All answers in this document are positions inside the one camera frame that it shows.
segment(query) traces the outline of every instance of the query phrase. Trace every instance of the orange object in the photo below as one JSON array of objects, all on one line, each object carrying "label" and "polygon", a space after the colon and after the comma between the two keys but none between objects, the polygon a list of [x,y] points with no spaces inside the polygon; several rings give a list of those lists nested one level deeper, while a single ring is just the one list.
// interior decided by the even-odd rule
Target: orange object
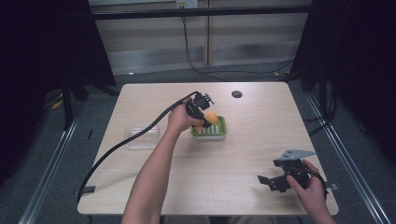
[{"label": "orange object", "polygon": [[[211,124],[215,124],[219,121],[219,117],[215,114],[215,112],[210,111],[207,114],[204,115],[204,118],[207,120],[207,122],[211,123]],[[194,127],[194,129],[198,132],[200,132],[201,130],[204,129],[203,126],[201,125],[197,125]]]}]

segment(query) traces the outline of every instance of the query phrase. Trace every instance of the human arm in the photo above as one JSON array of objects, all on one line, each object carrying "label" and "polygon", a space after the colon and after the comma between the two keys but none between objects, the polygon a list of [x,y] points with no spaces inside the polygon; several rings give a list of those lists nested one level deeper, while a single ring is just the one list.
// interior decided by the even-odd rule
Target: human arm
[{"label": "human arm", "polygon": [[187,114],[185,105],[179,105],[171,112],[163,137],[134,181],[121,223],[160,222],[177,139],[191,125],[202,124],[203,121]]},{"label": "human arm", "polygon": [[[303,164],[310,170],[318,173],[316,168],[311,162],[303,160]],[[314,219],[317,224],[333,224],[334,219],[329,213],[325,198],[323,195],[323,186],[320,180],[311,176],[308,188],[303,189],[300,184],[291,176],[286,177],[290,186],[296,191],[300,199],[301,205],[306,210],[308,215]]]}]

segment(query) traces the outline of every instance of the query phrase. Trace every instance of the wall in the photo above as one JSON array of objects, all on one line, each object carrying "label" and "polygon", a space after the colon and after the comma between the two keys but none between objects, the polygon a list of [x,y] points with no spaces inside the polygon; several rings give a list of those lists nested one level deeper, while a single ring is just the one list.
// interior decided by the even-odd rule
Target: wall
[{"label": "wall", "polygon": [[[131,1],[134,3],[101,5],[104,0],[91,0],[90,3],[93,12],[176,8],[176,1]],[[198,1],[199,7],[269,7],[310,3],[310,0]],[[186,18],[191,59],[194,66],[202,67],[279,62],[293,58],[306,16],[306,13],[300,13]],[[181,18],[98,21],[97,26],[115,75],[189,67]]]}]

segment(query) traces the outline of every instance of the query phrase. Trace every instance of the clear plastic container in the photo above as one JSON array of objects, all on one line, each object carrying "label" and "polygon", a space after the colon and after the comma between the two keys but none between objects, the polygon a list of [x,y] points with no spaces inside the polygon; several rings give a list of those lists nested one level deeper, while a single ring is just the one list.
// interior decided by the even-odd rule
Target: clear plastic container
[{"label": "clear plastic container", "polygon": [[[145,130],[149,124],[131,124],[125,130],[124,139],[134,136]],[[139,136],[135,140],[125,144],[129,149],[149,149],[155,148],[160,138],[160,126],[155,125],[148,132]]]}]

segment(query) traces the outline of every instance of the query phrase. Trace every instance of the human hand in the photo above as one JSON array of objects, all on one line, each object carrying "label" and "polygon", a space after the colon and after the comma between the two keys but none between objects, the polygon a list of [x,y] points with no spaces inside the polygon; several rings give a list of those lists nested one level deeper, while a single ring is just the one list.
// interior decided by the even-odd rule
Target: human hand
[{"label": "human hand", "polygon": [[204,121],[200,119],[193,119],[187,114],[186,103],[191,100],[188,98],[183,101],[183,105],[178,105],[169,115],[168,118],[168,130],[182,133],[183,131],[190,128],[191,125],[203,125]]},{"label": "human hand", "polygon": [[[318,173],[318,168],[311,162],[303,160],[303,164]],[[298,194],[301,205],[316,223],[335,223],[325,202],[323,186],[316,176],[311,175],[307,189],[303,189],[291,175],[286,176],[286,180]]]}]

